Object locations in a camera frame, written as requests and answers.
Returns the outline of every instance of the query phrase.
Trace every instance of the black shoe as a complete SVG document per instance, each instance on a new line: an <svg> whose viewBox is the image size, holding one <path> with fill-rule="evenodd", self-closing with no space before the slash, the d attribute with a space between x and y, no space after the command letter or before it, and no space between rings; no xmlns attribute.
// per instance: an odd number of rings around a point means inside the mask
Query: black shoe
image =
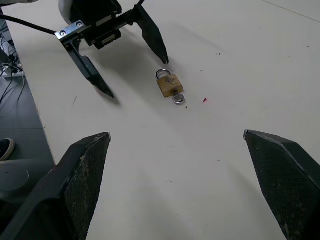
<svg viewBox="0 0 320 240"><path fill-rule="evenodd" d="M15 149L15 141L10 138L0 140L0 161L7 160Z"/></svg>

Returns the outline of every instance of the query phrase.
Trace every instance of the black cable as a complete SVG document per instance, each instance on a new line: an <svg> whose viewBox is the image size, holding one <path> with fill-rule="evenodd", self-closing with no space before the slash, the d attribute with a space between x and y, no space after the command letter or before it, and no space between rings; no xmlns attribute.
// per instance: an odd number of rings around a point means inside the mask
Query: black cable
<svg viewBox="0 0 320 240"><path fill-rule="evenodd" d="M5 38L4 38L3 35L1 35L1 37L2 37L2 38L1 38L1 46L0 46L0 49L2 50L2 47L3 47L4 43L5 43L5 42L3 42L3 40L4 40Z"/></svg>
<svg viewBox="0 0 320 240"><path fill-rule="evenodd" d="M27 26L29 28L32 28L32 29L35 29L35 30L38 30L38 31L41 31L41 32L44 32L44 33L47 33L47 34L55 35L55 33L56 33L53 30L44 28L42 26L34 25L34 24L30 23L30 22L23 21L21 19L18 19L18 18L12 17L12 16L6 16L6 15L3 15L3 14L0 14L0 19L11 21L11 22L14 22L14 23L17 23L17 24L22 24L22 25L25 25L25 26Z"/></svg>
<svg viewBox="0 0 320 240"><path fill-rule="evenodd" d="M5 115L0 116L0 119L5 118L6 116L8 116L8 115L12 112L12 110L13 110L13 109L15 108L15 106L18 104L19 99L20 99L20 97L21 97L21 95L22 95L22 93L23 93L23 91L24 91L25 86L26 86L26 79L25 79L24 74L23 74L23 72L21 71L21 69L18 68L18 67L16 67L16 66L14 66L14 65L11 65L11 67L17 69L17 70L22 74L21 77L22 77L22 79L23 79L23 84L22 84L22 88L21 88L20 94L19 94L17 100L15 101L13 107L12 107L11 110L10 110L9 112L7 112ZM15 89L16 89L17 87L18 87L18 85L15 86L15 88L14 88L14 90L12 91L12 93L10 94L10 96L14 93L14 91L15 91ZM3 104L3 106L0 108L0 112L1 112L1 110L4 108L4 106L6 105L7 102L8 102L8 99L5 101L5 103Z"/></svg>
<svg viewBox="0 0 320 240"><path fill-rule="evenodd" d="M13 77L12 72L11 72L11 81L10 81L9 85L6 87L6 89L4 90L4 93L3 93L3 95L2 95L2 97L0 99L0 104L1 104L2 100L4 99L4 97L6 95L6 92L7 92L8 88L10 87L10 85L12 84L13 80L14 80L14 77Z"/></svg>
<svg viewBox="0 0 320 240"><path fill-rule="evenodd" d="M9 4L0 4L0 7L2 8L2 7L10 6L10 5L13 5L13 4L15 4L15 3L9 3Z"/></svg>

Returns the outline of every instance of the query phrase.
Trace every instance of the padlock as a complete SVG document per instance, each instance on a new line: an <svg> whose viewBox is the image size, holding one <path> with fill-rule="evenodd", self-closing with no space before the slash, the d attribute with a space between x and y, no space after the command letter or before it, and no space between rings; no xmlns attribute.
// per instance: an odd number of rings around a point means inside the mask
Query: padlock
<svg viewBox="0 0 320 240"><path fill-rule="evenodd" d="M168 73L168 75L159 78L160 73ZM156 72L158 86L165 98L173 96L173 102L177 105L182 104L185 97L180 94L184 91L184 87L175 74L171 74L167 69L160 69Z"/></svg>

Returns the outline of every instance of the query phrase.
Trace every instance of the white table surface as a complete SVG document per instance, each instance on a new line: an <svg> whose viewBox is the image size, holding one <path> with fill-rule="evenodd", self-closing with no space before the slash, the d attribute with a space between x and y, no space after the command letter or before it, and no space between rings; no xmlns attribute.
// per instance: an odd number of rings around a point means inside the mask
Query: white table surface
<svg viewBox="0 0 320 240"><path fill-rule="evenodd" d="M123 11L137 0L122 0ZM272 0L316 19L315 0ZM186 103L164 99L161 61L137 25L86 54L116 94L82 76L55 36L8 23L55 161L111 133L88 240L284 240L259 187L245 129L320 159L320 24L262 0L148 0ZM5 7L53 30L58 0Z"/></svg>

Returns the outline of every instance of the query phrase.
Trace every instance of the metal bracket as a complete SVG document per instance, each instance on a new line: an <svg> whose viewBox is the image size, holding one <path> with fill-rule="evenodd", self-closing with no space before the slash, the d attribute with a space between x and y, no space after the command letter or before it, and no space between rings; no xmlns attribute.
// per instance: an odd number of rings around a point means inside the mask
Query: metal bracket
<svg viewBox="0 0 320 240"><path fill-rule="evenodd" d="M65 27L61 31L56 32L55 35L67 50L83 76L101 92L110 96L111 98L115 98L114 93L108 87L90 59L87 56L81 56L79 53L79 47L81 43L79 33L87 28L88 27L79 20Z"/></svg>
<svg viewBox="0 0 320 240"><path fill-rule="evenodd" d="M70 37L73 34L80 33L84 31L85 29L89 28L89 26L86 26L81 20L74 22L73 24L61 29L61 31L57 31L55 33L55 36L62 41L66 37Z"/></svg>

